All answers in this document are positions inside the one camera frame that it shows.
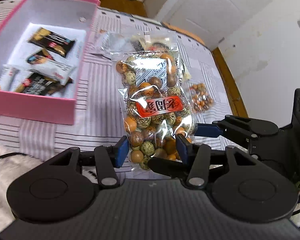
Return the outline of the small coated peanut bag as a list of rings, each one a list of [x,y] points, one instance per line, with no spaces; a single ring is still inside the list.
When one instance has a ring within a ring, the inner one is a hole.
[[[203,113],[214,105],[214,100],[204,83],[190,83],[190,95],[194,113]]]

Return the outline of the large coated peanut bag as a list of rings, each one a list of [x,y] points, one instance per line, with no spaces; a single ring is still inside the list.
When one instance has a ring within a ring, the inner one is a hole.
[[[154,52],[141,49],[133,35],[109,35],[112,64],[119,75],[118,91],[133,167],[147,171],[152,157],[179,161],[175,137],[193,141],[197,129],[188,85],[177,75],[166,73],[166,63]]]

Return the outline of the white wafer bar packet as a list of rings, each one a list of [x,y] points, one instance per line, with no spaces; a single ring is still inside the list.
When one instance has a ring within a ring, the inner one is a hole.
[[[64,86],[75,68],[75,66],[63,64],[47,58],[41,58],[34,64],[31,64],[30,71],[37,72],[43,76],[56,80]]]

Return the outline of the black cracker packet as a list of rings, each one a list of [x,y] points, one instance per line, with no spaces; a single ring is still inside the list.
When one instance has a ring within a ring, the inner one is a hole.
[[[68,53],[76,43],[75,40],[70,40],[42,27],[30,37],[28,42],[56,53],[63,58],[67,57]]]
[[[63,90],[72,79],[68,78],[67,83],[62,85],[59,81],[50,79],[38,73],[32,73],[16,87],[14,92],[32,95],[52,95]]]
[[[33,55],[29,56],[26,60],[28,64],[42,64],[47,61],[47,59],[54,60],[52,55],[46,50],[41,49]]]

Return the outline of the grey snack bar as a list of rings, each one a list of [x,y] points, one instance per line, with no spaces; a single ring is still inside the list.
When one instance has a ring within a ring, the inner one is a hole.
[[[109,33],[106,30],[100,30],[95,38],[94,52],[103,54],[109,51]]]

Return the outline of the white snack bar packet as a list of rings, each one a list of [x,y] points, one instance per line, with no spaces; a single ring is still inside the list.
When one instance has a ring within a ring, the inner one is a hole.
[[[20,68],[18,66],[5,64],[0,76],[0,90],[9,91],[15,76],[19,73]]]

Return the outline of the beige noodle meal packet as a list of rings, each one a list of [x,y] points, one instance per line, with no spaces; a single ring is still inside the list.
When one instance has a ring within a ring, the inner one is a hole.
[[[152,51],[155,56],[163,59],[166,63],[167,75],[177,75],[181,79],[190,80],[191,74],[181,58],[175,31],[145,31],[133,35],[131,40],[141,44],[142,48],[136,51]]]

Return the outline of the white bedroom door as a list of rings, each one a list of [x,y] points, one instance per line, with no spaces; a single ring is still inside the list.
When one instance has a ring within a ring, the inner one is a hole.
[[[157,19],[190,31],[214,49],[272,0],[167,0]]]

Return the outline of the white fluffy blanket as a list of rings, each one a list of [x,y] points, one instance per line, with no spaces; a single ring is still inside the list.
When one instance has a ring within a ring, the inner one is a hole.
[[[0,144],[0,232],[15,220],[6,198],[9,185],[42,163],[41,160],[29,155],[9,156],[11,152]]]

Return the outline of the pink cardboard storage box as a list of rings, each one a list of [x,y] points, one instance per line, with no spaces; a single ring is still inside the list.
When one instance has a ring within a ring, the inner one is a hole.
[[[99,0],[22,0],[0,25],[0,115],[71,125]]]

